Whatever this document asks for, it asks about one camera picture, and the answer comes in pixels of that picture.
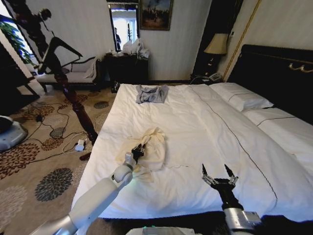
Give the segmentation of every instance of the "table lamp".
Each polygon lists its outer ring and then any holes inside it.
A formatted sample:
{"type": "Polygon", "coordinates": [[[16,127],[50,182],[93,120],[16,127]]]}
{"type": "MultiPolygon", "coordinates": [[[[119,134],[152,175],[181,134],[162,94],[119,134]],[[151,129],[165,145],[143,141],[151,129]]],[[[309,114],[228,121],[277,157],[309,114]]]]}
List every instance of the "table lamp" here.
{"type": "Polygon", "coordinates": [[[226,33],[216,33],[210,44],[204,50],[205,53],[211,54],[211,59],[207,64],[211,72],[206,72],[205,75],[210,75],[210,73],[215,73],[219,59],[222,55],[227,53],[227,39],[228,34],[226,33]]]}

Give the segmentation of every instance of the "cream cloth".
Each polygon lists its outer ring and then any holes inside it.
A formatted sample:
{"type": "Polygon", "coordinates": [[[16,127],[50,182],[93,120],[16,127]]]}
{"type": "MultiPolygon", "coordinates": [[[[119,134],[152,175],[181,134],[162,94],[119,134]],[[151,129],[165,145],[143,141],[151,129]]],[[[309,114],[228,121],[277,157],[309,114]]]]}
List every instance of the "cream cloth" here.
{"type": "Polygon", "coordinates": [[[123,164],[125,153],[131,152],[139,144],[145,144],[144,156],[138,160],[134,169],[134,177],[142,181],[153,182],[151,171],[160,170],[165,159],[164,133],[160,128],[150,128],[138,139],[126,139],[115,159],[118,164],[123,164]]]}

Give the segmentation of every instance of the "white plug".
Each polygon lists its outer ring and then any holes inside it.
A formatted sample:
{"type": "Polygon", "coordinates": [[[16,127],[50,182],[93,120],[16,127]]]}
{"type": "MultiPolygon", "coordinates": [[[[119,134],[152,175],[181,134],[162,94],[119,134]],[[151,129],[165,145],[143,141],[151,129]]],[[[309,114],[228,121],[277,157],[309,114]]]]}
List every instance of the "white plug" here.
{"type": "Polygon", "coordinates": [[[76,150],[76,151],[83,151],[84,148],[85,148],[84,143],[85,143],[84,140],[79,140],[79,141],[77,142],[77,145],[76,145],[76,147],[75,147],[75,150],[76,150]]]}

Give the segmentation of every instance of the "floral carpet pattern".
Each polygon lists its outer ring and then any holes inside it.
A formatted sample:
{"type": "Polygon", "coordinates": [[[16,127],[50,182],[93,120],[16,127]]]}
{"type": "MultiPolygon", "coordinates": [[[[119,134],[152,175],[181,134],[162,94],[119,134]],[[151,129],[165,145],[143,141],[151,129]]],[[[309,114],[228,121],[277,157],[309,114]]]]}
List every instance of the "floral carpet pattern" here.
{"type": "MultiPolygon", "coordinates": [[[[110,89],[77,93],[99,132],[116,94],[110,89]]],[[[11,117],[27,129],[28,136],[0,153],[0,234],[30,234],[70,211],[87,164],[79,157],[91,152],[92,145],[87,140],[84,151],[73,152],[74,144],[86,134],[74,137],[84,130],[62,91],[42,95],[11,117]]]]}

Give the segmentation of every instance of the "picture frame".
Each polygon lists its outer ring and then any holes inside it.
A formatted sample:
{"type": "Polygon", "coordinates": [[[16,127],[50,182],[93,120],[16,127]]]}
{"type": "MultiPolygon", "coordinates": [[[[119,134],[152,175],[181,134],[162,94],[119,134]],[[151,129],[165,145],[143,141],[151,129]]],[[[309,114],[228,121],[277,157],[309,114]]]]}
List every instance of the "picture frame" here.
{"type": "Polygon", "coordinates": [[[140,0],[140,29],[169,31],[173,1],[140,0]]]}

